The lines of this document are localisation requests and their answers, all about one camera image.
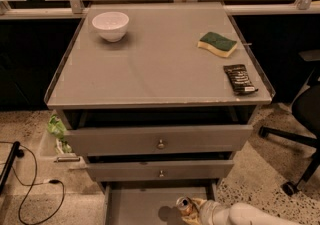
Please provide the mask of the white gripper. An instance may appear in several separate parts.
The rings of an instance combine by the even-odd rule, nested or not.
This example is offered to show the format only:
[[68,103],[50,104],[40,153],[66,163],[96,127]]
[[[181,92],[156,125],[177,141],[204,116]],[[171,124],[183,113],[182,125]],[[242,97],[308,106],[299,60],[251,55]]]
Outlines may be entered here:
[[182,220],[188,225],[221,225],[218,217],[220,204],[213,200],[192,198],[193,204],[199,211],[198,216],[182,216]]

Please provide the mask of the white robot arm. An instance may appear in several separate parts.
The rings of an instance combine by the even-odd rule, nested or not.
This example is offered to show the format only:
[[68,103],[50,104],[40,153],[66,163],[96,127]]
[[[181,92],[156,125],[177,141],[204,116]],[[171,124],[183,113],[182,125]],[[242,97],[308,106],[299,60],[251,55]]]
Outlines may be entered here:
[[245,203],[228,207],[214,200],[180,197],[176,207],[188,225],[300,225]]

